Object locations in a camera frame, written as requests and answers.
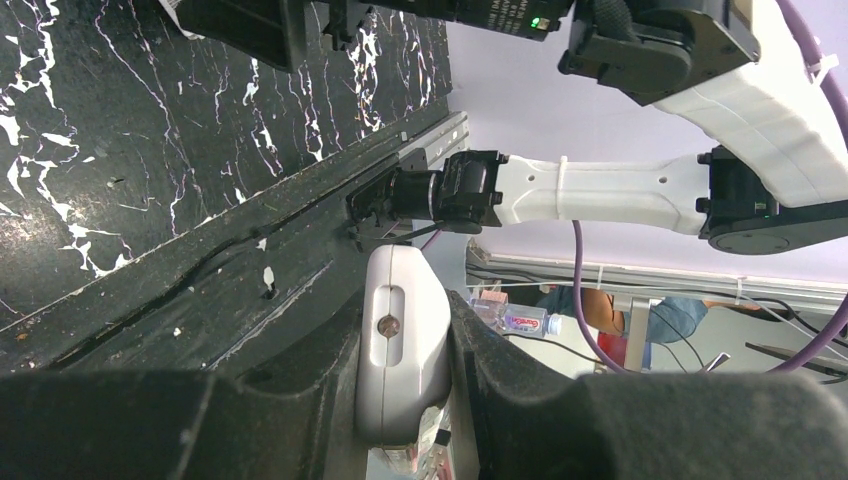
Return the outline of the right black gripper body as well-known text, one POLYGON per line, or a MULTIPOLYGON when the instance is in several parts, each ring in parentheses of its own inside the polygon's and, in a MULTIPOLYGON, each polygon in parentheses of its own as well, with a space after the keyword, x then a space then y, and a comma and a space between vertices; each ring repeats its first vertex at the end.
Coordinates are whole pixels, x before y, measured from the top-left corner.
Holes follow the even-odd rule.
POLYGON ((353 41, 367 16, 378 7, 419 18, 459 23, 500 34, 542 41, 560 28, 572 0, 372 0, 329 1, 322 33, 339 50, 353 41))

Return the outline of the white remote control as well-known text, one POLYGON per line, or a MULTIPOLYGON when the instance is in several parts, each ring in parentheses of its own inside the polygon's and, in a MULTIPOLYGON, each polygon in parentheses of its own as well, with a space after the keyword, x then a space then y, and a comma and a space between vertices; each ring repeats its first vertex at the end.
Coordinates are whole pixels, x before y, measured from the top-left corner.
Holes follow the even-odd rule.
POLYGON ((400 475, 431 445, 424 419, 451 389, 445 289, 414 246, 370 255, 363 300, 354 422, 359 437, 400 475))

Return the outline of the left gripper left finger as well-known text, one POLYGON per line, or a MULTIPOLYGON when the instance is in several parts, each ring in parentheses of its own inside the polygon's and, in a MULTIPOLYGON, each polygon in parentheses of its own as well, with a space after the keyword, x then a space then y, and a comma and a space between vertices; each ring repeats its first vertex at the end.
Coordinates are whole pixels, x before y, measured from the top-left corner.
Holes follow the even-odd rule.
POLYGON ((5 479, 362 479, 363 296, 279 355, 207 371, 32 372, 1 381, 5 479))

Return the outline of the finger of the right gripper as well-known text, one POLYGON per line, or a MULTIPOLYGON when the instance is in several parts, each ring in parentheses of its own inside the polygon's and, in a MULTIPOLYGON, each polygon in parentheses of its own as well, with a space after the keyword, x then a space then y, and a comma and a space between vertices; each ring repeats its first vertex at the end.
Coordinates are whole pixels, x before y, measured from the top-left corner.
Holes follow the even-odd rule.
POLYGON ((305 61, 305 3, 288 0, 163 1, 184 33, 217 40, 291 73, 305 61))

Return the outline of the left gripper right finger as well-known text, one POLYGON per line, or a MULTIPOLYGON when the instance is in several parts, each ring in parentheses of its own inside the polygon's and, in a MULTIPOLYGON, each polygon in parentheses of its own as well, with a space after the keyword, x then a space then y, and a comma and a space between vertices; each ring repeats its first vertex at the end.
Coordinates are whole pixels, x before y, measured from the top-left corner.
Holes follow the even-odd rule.
POLYGON ((568 378, 450 293, 460 479, 843 479, 847 409, 796 374, 568 378))

